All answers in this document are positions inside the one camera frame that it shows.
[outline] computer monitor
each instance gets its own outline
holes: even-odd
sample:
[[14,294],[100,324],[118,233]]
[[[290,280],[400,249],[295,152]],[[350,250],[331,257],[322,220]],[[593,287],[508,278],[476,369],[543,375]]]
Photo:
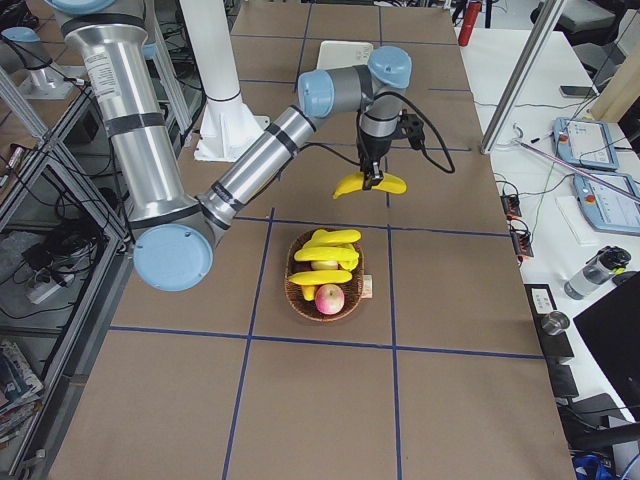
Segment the computer monitor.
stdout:
[[[587,308],[574,323],[625,405],[640,404],[640,273]],[[640,408],[629,410],[640,419]]]

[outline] apple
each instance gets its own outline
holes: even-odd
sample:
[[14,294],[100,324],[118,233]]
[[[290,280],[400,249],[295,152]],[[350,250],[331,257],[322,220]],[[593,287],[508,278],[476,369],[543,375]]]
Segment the apple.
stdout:
[[344,292],[333,283],[318,288],[315,298],[316,308],[325,315],[334,315],[344,307]]
[[338,262],[336,260],[315,260],[311,262],[312,270],[337,270]]

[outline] chair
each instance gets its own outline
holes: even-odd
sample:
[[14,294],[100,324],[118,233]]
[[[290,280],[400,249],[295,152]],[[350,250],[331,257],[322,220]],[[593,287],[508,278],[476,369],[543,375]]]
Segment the chair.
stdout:
[[[543,2],[531,12],[535,23]],[[593,43],[604,46],[618,36],[620,21],[628,8],[625,0],[569,0],[554,30],[563,32],[572,46]]]

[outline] robotic arm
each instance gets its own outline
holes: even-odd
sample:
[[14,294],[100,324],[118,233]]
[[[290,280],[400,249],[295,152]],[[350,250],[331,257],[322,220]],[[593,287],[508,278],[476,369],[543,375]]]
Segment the robotic arm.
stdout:
[[134,248],[140,276],[161,290],[197,284],[238,212],[300,151],[325,119],[359,112],[362,189],[383,181],[380,159],[397,138],[411,59],[397,47],[374,51],[367,66],[300,76],[299,103],[287,108],[210,190],[197,199],[180,181],[142,46],[144,4],[124,0],[48,0],[67,43],[82,54],[133,201],[129,221],[141,233]]

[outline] small label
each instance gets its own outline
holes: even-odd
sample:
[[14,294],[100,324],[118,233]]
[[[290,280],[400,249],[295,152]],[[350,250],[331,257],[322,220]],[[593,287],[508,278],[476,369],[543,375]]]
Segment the small label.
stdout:
[[113,72],[109,54],[104,51],[85,59],[91,86],[99,102],[120,96],[120,85]]
[[542,288],[532,288],[531,297],[539,315],[545,315],[553,312],[553,305],[549,298],[549,292]]
[[373,298],[373,277],[371,275],[363,275],[362,283],[362,295],[360,298]]

